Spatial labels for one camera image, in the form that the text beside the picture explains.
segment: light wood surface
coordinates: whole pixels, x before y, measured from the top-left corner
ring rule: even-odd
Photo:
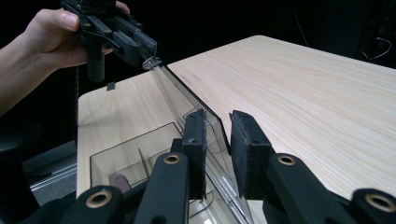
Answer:
[[[265,36],[169,68],[220,116],[229,139],[229,113],[247,112],[276,152],[302,159],[329,190],[348,199],[360,188],[396,195],[396,70]],[[80,97],[78,195],[90,186],[92,154],[173,119],[164,103],[172,97],[150,87],[152,79],[146,73]],[[145,104],[148,95],[155,104]],[[139,123],[153,108],[161,120]]]

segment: wooden table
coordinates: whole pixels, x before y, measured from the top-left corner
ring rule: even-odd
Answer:
[[[228,139],[229,113],[241,110],[276,152],[302,159],[329,190],[348,199],[360,188],[396,195],[396,70],[259,35],[169,68],[220,116]],[[163,122],[139,122],[162,106],[152,79],[142,74],[79,98],[78,195],[90,187],[91,155]],[[147,96],[159,101],[135,100]]]

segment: transparent acrylic panel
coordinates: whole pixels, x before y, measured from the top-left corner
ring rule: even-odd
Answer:
[[[159,58],[144,64],[172,113],[174,120],[136,138],[91,156],[91,187],[117,186],[123,176],[133,187],[147,180],[155,160],[170,151],[174,138],[181,138],[186,117],[198,109],[205,111],[207,152],[206,199],[190,201],[189,223],[253,223],[247,201],[237,195],[229,142],[220,118],[202,102]],[[148,111],[156,118],[161,110]]]

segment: finger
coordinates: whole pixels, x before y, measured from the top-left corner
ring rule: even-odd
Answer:
[[[122,11],[130,14],[131,10],[129,10],[128,6],[125,3],[116,1],[116,7],[120,8]]]
[[[109,53],[111,53],[111,52],[113,52],[113,49],[105,49],[105,48],[102,48],[102,53],[104,53],[104,54],[109,54]]]
[[[77,31],[79,27],[78,16],[63,9],[41,9],[35,18],[42,27],[48,30],[62,28],[68,31]]]

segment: hand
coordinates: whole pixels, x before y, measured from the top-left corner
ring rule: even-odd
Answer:
[[[130,13],[122,2],[116,7]],[[65,11],[40,10],[22,34],[27,53],[39,55],[49,70],[83,64],[87,61],[86,49],[74,34],[79,28],[78,16]]]
[[[116,7],[129,13],[121,2]],[[0,116],[57,69],[87,61],[85,46],[75,34],[78,28],[77,15],[43,9],[21,35],[0,49]]]

